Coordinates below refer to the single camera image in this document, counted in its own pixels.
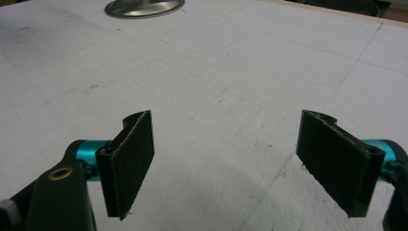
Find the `scratched surface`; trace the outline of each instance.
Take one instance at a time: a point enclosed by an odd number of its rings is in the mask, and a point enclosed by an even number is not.
[[[408,149],[407,29],[255,0],[120,20],[108,2],[0,8],[0,198],[151,110],[132,214],[107,218],[89,183],[99,230],[382,230],[393,187],[347,218],[294,152],[302,109]]]

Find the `black plastic mount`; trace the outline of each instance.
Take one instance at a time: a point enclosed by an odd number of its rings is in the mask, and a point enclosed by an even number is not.
[[[81,163],[57,165],[36,181],[27,231],[96,230]]]
[[[336,122],[332,116],[303,111],[296,154],[349,217],[365,217],[385,153]]]
[[[408,166],[404,166],[397,176],[395,191],[390,207],[384,217],[385,231],[408,230]]]
[[[150,111],[123,119],[123,130],[96,152],[109,217],[124,219],[154,156]]]

